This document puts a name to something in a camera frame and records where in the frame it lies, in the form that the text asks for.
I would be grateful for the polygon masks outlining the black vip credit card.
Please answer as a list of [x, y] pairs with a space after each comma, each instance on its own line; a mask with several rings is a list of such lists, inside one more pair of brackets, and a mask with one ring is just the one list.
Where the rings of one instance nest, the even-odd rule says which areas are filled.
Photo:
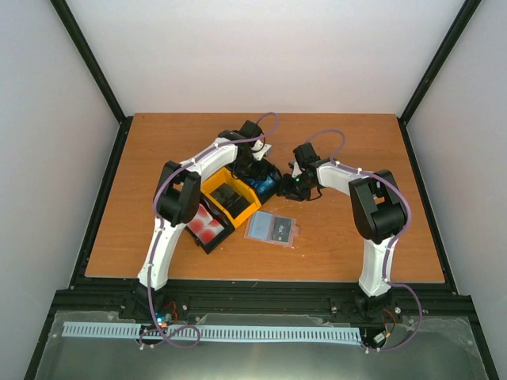
[[271, 241], [289, 245], [292, 242], [294, 222], [292, 218], [275, 216], [271, 231]]

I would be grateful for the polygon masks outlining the pink card holder wallet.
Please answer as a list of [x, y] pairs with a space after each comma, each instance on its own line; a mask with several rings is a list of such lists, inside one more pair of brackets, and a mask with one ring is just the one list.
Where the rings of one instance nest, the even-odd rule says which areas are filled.
[[294, 222], [292, 242], [289, 245], [282, 245], [271, 241], [271, 231], [273, 226], [273, 219], [275, 216], [282, 215], [275, 215], [273, 213], [268, 213], [265, 211], [256, 211], [253, 213], [246, 225], [245, 238], [255, 241], [262, 241], [268, 244], [292, 247], [295, 237], [299, 235], [299, 227], [296, 225], [296, 220], [294, 218], [290, 218], [293, 219]]

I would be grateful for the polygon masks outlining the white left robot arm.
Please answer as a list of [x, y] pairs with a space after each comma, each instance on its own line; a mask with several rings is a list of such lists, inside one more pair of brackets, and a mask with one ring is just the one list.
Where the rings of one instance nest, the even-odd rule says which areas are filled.
[[136, 307], [159, 317], [165, 299], [155, 291], [169, 278], [169, 266], [184, 230], [212, 251], [276, 191], [280, 173], [266, 157], [271, 146], [258, 122], [225, 130], [198, 154], [168, 161], [153, 198], [154, 232], [137, 279], [143, 292]]

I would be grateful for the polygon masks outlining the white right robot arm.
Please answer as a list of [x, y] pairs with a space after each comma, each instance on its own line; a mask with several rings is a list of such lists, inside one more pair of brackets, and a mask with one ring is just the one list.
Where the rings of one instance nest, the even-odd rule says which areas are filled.
[[331, 188], [350, 197], [353, 220], [364, 239], [363, 267], [358, 285], [368, 298], [391, 289], [391, 266], [400, 235], [412, 221], [410, 206], [389, 170], [369, 172], [333, 158], [321, 159], [311, 143], [293, 150], [278, 195], [299, 202], [313, 200], [311, 192]]

